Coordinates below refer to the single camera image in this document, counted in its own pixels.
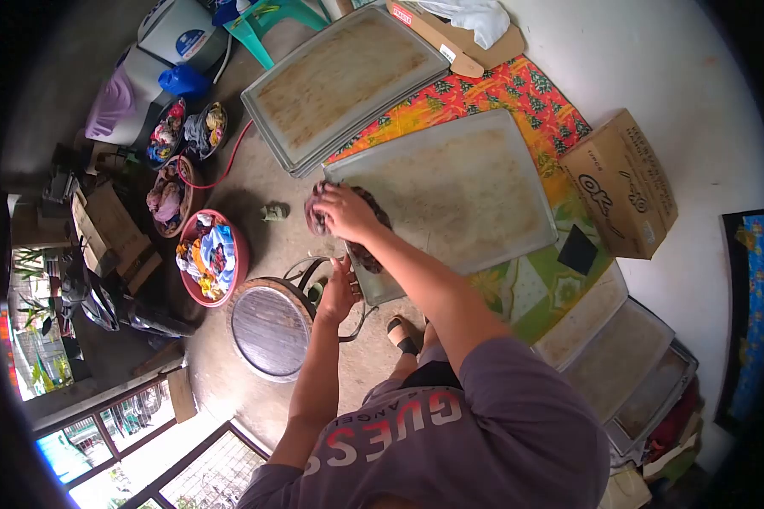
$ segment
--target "person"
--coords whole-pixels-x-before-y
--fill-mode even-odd
[[[285,433],[239,509],[597,507],[609,443],[585,400],[464,278],[383,227],[350,188],[326,185],[315,209],[424,313],[423,347],[395,317],[393,373],[337,417],[337,328],[361,297],[348,258],[332,259]]]

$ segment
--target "plastic chair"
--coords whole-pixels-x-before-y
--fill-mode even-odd
[[[294,18],[303,25],[310,26],[318,32],[326,28],[331,22],[322,0],[317,0],[320,9],[326,16],[327,21],[314,12],[309,6],[301,0],[259,0],[245,10],[236,20],[224,24],[230,34],[247,47],[258,62],[268,71],[275,65],[275,61],[269,56],[269,53],[263,47],[261,40],[269,32],[269,29],[275,26],[280,20],[285,18]],[[277,6],[276,11],[263,12],[255,14],[255,10],[260,11],[261,6]]]

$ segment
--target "blue plastic bag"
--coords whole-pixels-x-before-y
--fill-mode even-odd
[[[173,95],[200,97],[207,93],[212,80],[205,78],[188,64],[180,64],[164,71],[159,76],[159,85]]]

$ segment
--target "hand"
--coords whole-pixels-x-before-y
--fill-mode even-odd
[[[326,226],[335,237],[363,243],[368,235],[382,227],[366,201],[345,184],[326,184],[320,202],[313,209],[326,214]]]
[[[332,258],[331,265],[334,267],[334,274],[323,291],[315,319],[340,324],[348,316],[354,303],[362,300],[362,293],[359,291],[356,274],[351,272],[351,259],[348,255],[343,256],[342,260]]]

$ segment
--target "slipper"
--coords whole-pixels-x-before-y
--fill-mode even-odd
[[[419,348],[421,346],[421,338],[419,337],[416,327],[410,323],[408,319],[395,314],[388,321],[388,339],[393,343],[402,353],[412,353],[414,355],[419,354]]]

